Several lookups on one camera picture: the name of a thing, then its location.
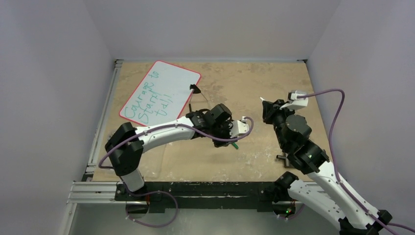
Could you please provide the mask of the pink framed whiteboard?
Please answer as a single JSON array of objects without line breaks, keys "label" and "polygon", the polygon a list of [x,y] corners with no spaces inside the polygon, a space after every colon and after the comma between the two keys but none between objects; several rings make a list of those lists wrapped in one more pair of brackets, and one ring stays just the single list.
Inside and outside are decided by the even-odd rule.
[{"label": "pink framed whiteboard", "polygon": [[119,116],[142,126],[176,120],[190,100],[201,74],[156,61],[119,111]]}]

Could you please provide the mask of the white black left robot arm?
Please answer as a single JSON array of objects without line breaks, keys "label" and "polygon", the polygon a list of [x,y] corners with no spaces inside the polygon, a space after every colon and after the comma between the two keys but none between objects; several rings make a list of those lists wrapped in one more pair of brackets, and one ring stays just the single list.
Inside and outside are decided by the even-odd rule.
[{"label": "white black left robot arm", "polygon": [[218,104],[212,109],[200,109],[168,123],[147,127],[122,124],[105,144],[111,168],[127,187],[133,200],[146,194],[145,181],[138,169],[143,153],[175,141],[200,137],[212,139],[215,147],[227,146],[241,132],[245,124],[232,119],[231,111]]}]

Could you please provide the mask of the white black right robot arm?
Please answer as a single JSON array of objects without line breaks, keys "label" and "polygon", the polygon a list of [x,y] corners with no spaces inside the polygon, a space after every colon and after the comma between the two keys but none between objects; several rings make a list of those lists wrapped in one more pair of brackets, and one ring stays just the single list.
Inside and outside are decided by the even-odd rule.
[{"label": "white black right robot arm", "polygon": [[312,179],[324,194],[310,189],[287,171],[275,181],[276,197],[299,200],[329,221],[341,235],[377,235],[392,220],[387,210],[368,203],[339,174],[327,153],[310,139],[305,117],[284,108],[285,102],[262,101],[262,119],[271,124],[279,146],[291,165]]}]

